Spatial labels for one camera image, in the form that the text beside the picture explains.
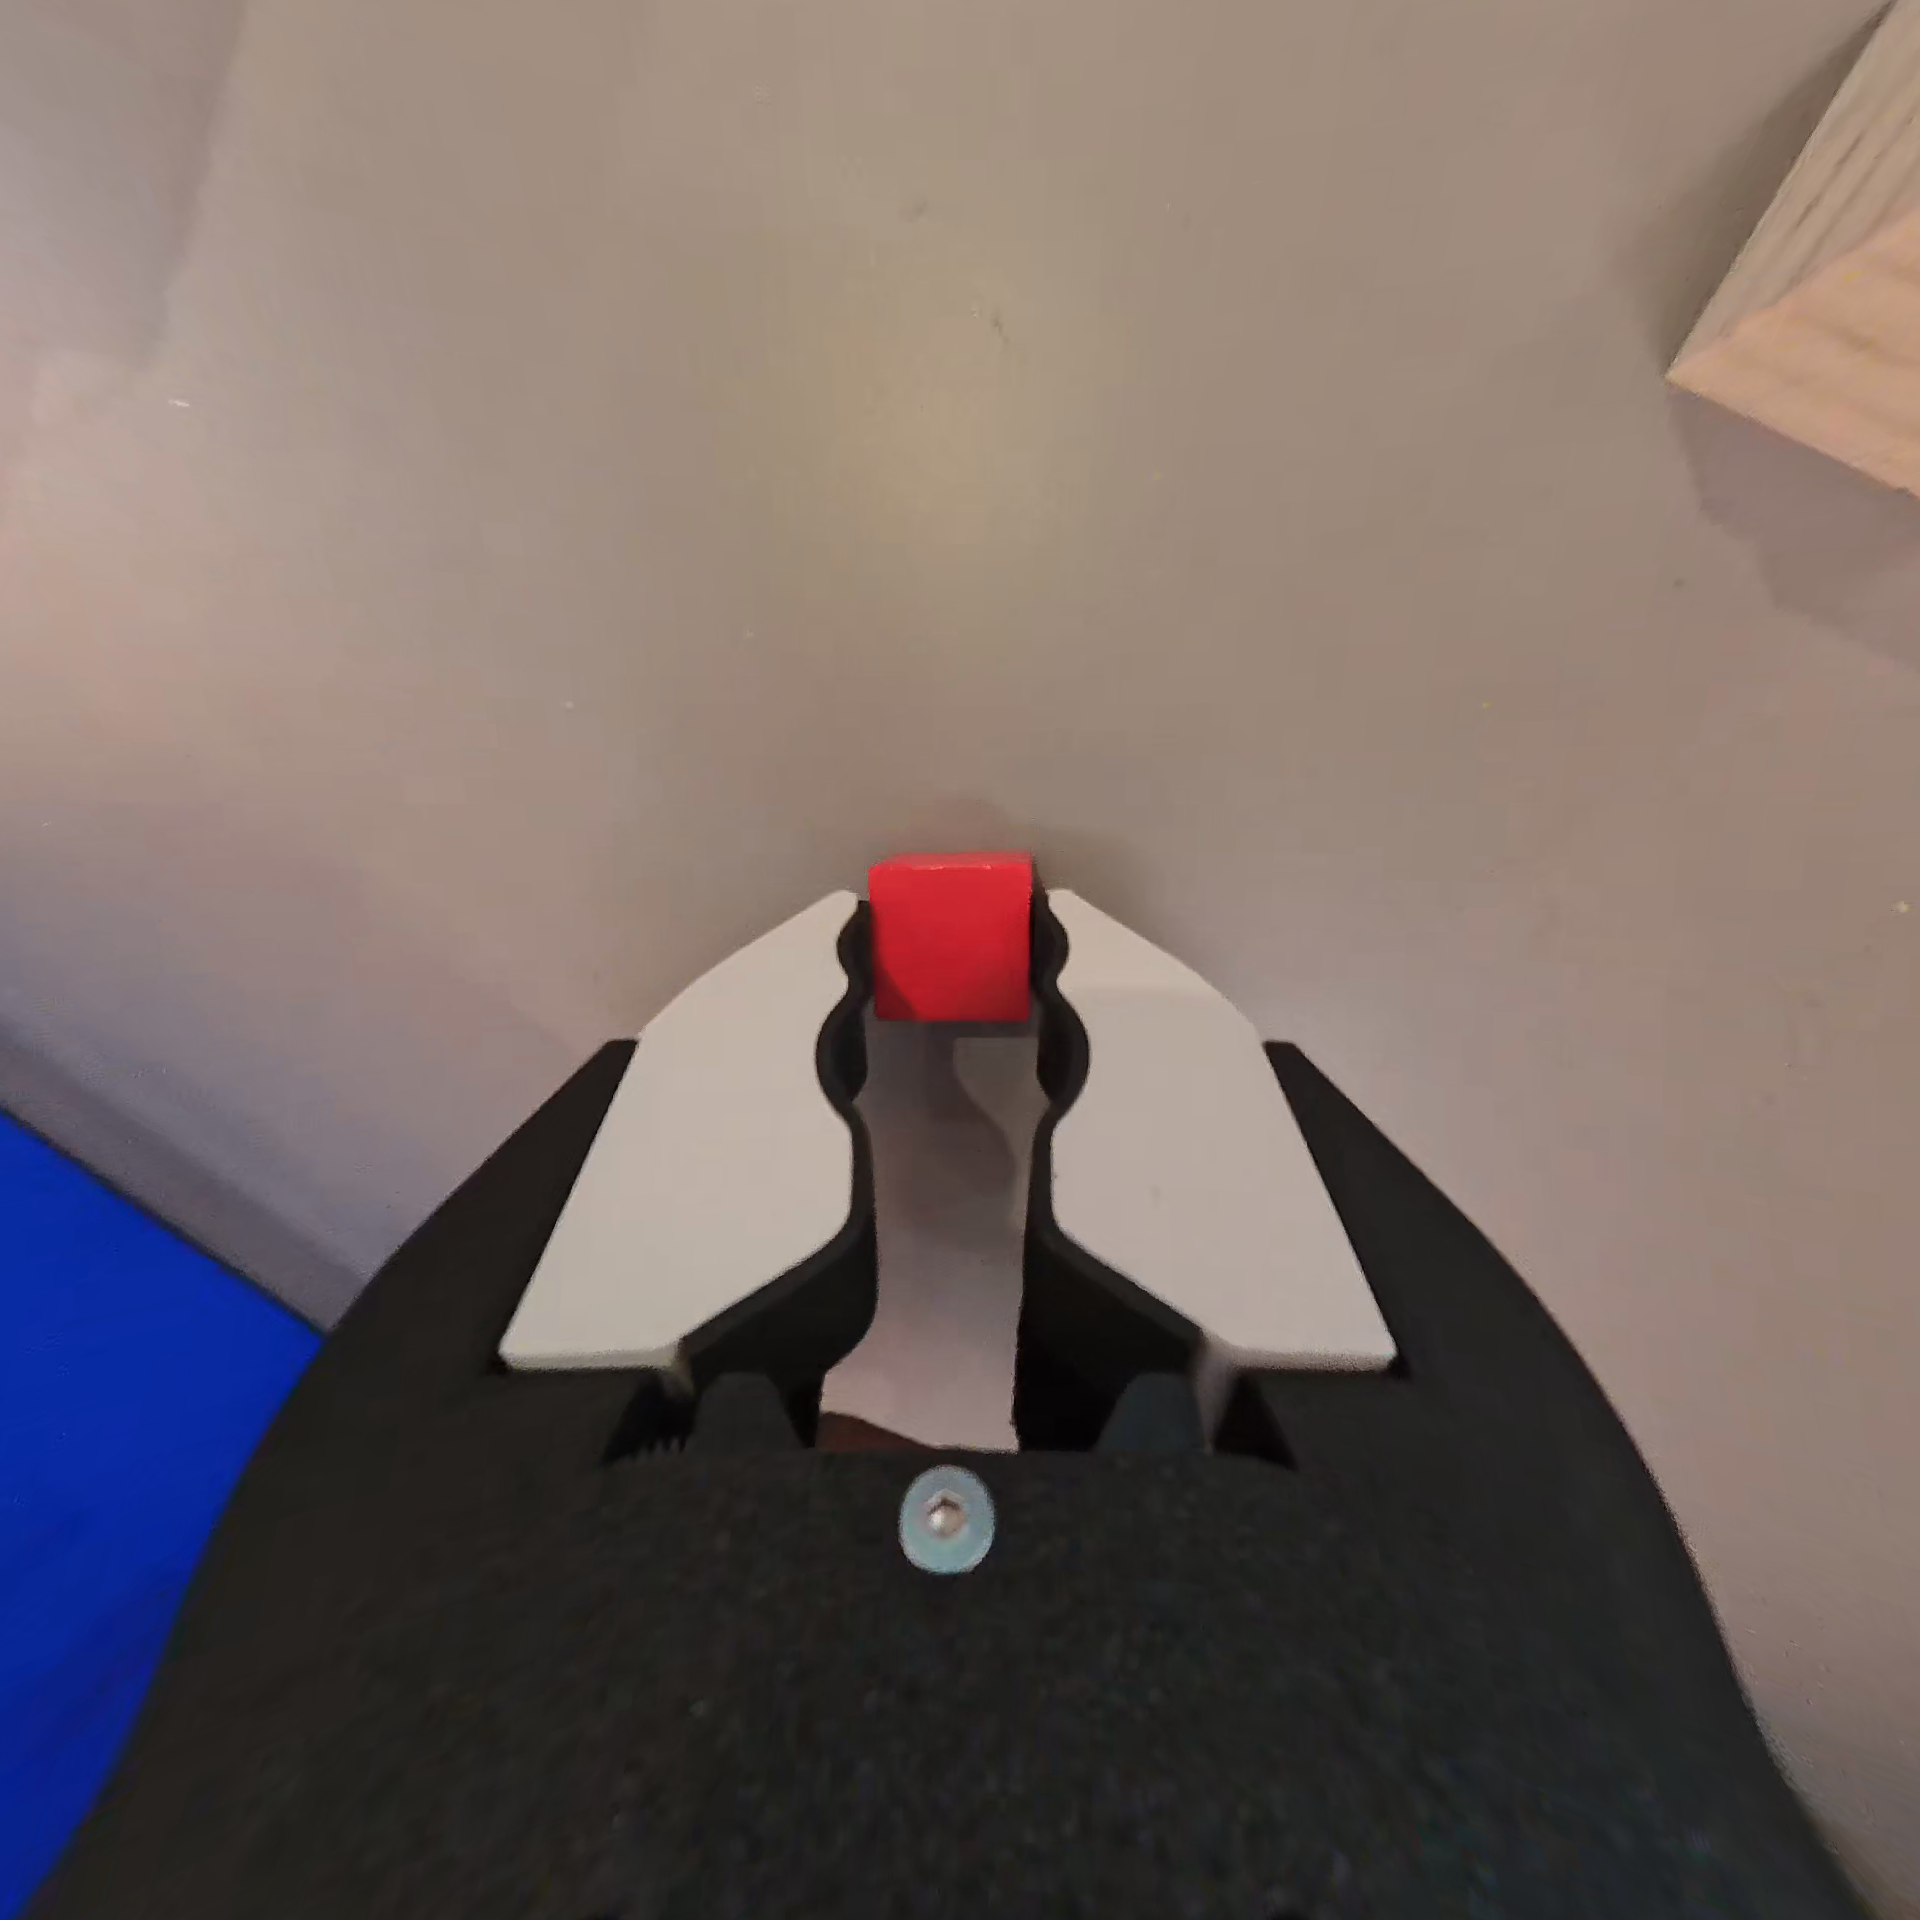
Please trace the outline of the large wooden cube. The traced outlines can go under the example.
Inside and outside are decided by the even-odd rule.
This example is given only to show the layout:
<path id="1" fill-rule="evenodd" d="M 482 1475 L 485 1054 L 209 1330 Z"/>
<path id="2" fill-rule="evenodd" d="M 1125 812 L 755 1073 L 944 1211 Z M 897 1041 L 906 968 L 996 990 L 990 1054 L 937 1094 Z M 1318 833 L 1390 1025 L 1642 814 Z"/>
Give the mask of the large wooden cube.
<path id="1" fill-rule="evenodd" d="M 1664 377 L 1918 494 L 1916 3 L 1888 8 Z"/>

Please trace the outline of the red wooden cube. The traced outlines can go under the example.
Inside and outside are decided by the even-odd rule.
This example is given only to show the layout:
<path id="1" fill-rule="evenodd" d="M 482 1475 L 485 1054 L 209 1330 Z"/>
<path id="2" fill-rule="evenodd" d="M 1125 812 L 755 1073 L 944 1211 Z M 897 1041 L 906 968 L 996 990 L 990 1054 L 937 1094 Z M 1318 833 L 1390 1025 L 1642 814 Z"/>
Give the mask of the red wooden cube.
<path id="1" fill-rule="evenodd" d="M 875 1018 L 1025 1025 L 1033 1001 L 1036 892 L 1028 852 L 907 852 L 872 864 Z"/>

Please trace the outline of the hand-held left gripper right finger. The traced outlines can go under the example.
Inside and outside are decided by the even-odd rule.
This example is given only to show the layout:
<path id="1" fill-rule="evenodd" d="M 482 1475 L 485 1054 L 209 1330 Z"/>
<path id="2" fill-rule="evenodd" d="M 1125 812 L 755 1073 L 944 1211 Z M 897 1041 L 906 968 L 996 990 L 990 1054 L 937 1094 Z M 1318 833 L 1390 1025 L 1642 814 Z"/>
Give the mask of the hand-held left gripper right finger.
<path id="1" fill-rule="evenodd" d="M 1398 1348 L 1254 1025 L 1069 889 L 1036 921 L 1026 1348 L 1086 1383 L 1382 1376 Z"/>

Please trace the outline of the blue plastic bin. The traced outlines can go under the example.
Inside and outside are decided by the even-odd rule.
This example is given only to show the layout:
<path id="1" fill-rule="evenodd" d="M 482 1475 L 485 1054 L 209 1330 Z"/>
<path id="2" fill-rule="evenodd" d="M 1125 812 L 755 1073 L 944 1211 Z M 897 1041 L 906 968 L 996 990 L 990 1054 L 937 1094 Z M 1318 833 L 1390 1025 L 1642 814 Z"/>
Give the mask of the blue plastic bin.
<path id="1" fill-rule="evenodd" d="M 2 1915 L 105 1786 L 321 1334 L 2 1118 Z"/>

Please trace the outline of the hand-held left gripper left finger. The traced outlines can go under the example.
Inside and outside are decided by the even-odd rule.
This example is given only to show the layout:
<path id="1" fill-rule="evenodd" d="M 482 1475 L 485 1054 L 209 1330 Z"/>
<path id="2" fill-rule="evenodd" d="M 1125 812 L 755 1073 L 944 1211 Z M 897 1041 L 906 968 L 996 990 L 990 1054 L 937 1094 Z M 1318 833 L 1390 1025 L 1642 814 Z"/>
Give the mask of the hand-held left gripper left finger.
<path id="1" fill-rule="evenodd" d="M 878 1305 L 872 910 L 832 892 L 638 1035 L 498 1345 L 514 1372 L 818 1383 Z"/>

